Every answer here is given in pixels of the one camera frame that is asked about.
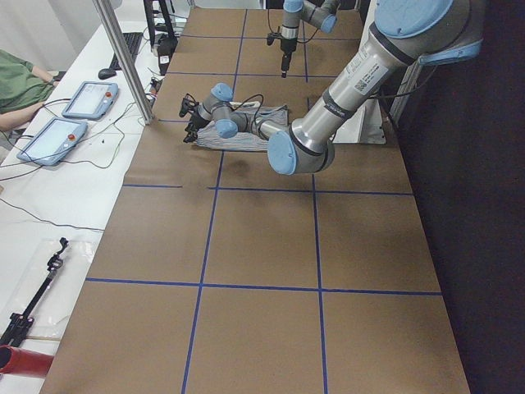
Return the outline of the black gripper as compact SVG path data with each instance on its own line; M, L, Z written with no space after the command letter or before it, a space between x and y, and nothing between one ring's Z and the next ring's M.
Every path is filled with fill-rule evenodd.
M186 136L183 142L186 144L194 143L199 137L199 130L206 127L210 121L202 117L198 111L192 113L189 125L185 128Z
M281 77L286 78L290 69L291 55L296 50L296 38L287 39L281 37L281 51L283 52L281 58Z

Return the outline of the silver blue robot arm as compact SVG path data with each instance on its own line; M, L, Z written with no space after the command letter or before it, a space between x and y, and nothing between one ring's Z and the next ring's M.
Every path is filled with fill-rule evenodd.
M237 112L231 87L218 83L201 103L183 98L180 115L191 116L184 141L196 141L212 123L223 139L250 133L266 140L268 161L279 174L320 172L335 156L331 137L395 70L478 55L485 12L484 1L378 1L366 42L305 117L283 126Z
M286 78L292 55L299 40L299 24L301 21L312 25L323 33L330 33L334 29L340 7L339 0L326 0L321 6L310 1L286 0L283 4L281 28L277 32L282 51L281 77Z

